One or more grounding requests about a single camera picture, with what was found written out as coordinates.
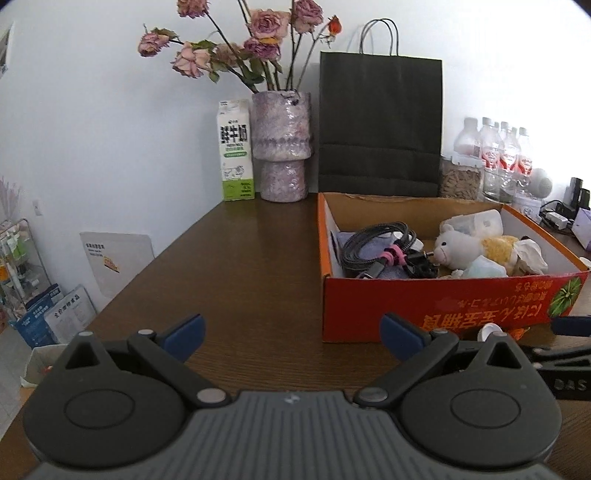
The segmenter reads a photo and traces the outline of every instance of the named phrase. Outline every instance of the plush toy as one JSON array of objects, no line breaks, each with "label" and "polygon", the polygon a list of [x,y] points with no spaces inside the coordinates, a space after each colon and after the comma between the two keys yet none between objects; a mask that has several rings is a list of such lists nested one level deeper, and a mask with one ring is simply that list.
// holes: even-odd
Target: plush toy
[{"label": "plush toy", "polygon": [[532,273],[542,274],[542,270],[548,267],[541,256],[540,247],[533,240],[520,241],[509,235],[479,239],[458,232],[451,225],[443,225],[442,230],[443,233],[435,241],[433,254],[440,265],[452,270],[466,270],[475,259],[483,255],[505,267],[507,274],[512,275],[520,251],[527,251],[528,263],[533,261],[536,264]]}]

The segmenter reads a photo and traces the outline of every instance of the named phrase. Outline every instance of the green plant illustration on box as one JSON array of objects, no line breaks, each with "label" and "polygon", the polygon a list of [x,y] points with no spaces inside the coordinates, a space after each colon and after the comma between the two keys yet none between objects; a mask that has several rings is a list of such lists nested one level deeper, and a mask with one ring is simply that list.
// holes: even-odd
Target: green plant illustration on box
[{"label": "green plant illustration on box", "polygon": [[583,283],[579,277],[571,278],[550,302],[548,317],[560,317],[564,312],[571,308],[574,305],[574,302],[576,302],[582,286]]}]

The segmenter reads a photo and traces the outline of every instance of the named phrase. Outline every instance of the wall socket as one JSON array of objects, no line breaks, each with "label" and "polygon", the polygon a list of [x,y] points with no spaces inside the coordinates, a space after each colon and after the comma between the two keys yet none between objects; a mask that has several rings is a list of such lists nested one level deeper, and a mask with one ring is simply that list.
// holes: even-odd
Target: wall socket
[{"label": "wall socket", "polygon": [[39,200],[33,200],[33,209],[35,210],[35,215],[37,215],[38,217],[43,216],[41,207],[39,207]]}]

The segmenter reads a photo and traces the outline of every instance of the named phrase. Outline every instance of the wooden table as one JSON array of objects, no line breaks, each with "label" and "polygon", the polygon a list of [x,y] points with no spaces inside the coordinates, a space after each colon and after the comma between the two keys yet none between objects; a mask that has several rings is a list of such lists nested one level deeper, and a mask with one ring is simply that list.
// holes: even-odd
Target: wooden table
[{"label": "wooden table", "polygon": [[[259,199],[218,205],[118,295],[92,330],[122,339],[139,328],[163,330],[195,312],[207,319],[207,339],[188,365],[233,393],[351,393],[394,365],[381,345],[321,341],[315,196],[290,205]],[[556,342],[546,327],[524,340],[585,341]],[[564,426],[550,465],[566,479],[588,480],[591,403],[561,402],[561,408]],[[0,480],[20,479],[33,467],[19,415],[0,442]]]}]

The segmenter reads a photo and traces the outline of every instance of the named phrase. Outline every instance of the jar of dry food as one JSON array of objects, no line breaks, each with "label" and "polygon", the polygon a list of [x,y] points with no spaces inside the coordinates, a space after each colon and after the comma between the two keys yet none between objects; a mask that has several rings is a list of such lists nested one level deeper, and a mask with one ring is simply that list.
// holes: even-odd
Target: jar of dry food
[{"label": "jar of dry food", "polygon": [[439,196],[479,200],[482,197],[483,178],[484,165],[480,158],[454,152],[451,158],[441,158]]}]

